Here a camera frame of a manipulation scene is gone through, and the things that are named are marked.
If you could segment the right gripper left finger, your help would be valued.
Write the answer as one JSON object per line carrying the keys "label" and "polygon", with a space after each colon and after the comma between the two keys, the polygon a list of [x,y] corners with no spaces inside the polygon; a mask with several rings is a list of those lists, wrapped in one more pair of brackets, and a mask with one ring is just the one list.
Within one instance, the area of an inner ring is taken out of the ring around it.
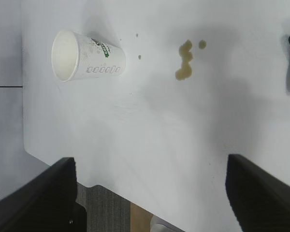
{"label": "right gripper left finger", "polygon": [[67,232],[76,195],[74,158],[61,158],[0,200],[0,232]]}

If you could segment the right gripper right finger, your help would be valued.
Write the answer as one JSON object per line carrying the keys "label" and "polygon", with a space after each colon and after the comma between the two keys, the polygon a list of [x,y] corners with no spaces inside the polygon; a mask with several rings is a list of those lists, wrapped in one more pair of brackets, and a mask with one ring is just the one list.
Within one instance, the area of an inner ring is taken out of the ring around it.
{"label": "right gripper right finger", "polygon": [[244,232],[290,232],[290,186],[255,163],[230,154],[225,188]]}

